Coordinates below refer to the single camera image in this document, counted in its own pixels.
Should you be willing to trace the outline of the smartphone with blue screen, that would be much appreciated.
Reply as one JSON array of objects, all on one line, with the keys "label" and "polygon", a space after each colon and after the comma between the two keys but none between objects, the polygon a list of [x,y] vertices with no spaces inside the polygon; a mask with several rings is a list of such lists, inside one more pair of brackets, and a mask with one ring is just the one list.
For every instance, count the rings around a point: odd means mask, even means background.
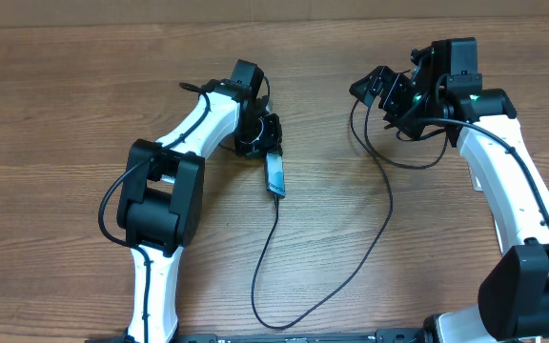
[{"label": "smartphone with blue screen", "polygon": [[282,155],[268,152],[265,156],[265,180],[268,192],[284,198],[286,196]]}]

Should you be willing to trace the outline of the white power strip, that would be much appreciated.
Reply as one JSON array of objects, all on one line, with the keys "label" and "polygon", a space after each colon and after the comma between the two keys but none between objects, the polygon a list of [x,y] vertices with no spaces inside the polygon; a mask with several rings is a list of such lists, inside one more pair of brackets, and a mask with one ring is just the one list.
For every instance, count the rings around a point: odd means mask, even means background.
[{"label": "white power strip", "polygon": [[473,190],[476,191],[476,192],[481,192],[482,187],[480,185],[480,182],[478,180],[477,175],[475,174],[475,172],[472,168],[469,168],[469,173],[470,173],[470,180],[471,180],[471,183],[472,183]]}]

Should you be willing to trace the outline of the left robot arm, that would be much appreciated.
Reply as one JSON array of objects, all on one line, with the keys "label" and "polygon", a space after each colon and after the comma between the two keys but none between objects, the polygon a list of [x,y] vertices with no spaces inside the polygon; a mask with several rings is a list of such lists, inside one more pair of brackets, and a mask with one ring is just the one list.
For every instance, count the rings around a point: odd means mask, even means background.
[{"label": "left robot arm", "polygon": [[236,155],[264,160],[267,191],[284,197],[282,129],[269,96],[258,94],[265,82],[258,65],[239,60],[230,78],[188,87],[198,101],[177,128],[132,144],[114,183],[116,222],[134,264],[133,314],[122,341],[173,341],[181,255],[199,225],[206,161],[225,138],[233,138]]}]

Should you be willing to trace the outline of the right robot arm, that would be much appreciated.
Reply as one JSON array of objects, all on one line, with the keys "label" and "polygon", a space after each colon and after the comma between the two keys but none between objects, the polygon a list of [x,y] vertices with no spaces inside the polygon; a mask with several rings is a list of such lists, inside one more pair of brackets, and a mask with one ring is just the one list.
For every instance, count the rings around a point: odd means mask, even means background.
[{"label": "right robot arm", "polygon": [[487,89],[475,38],[413,50],[412,71],[379,66],[350,93],[384,111],[413,141],[436,126],[466,160],[494,217],[501,259],[467,308],[429,316],[419,328],[379,329],[378,342],[520,342],[549,337],[549,191],[523,142],[517,111]]}]

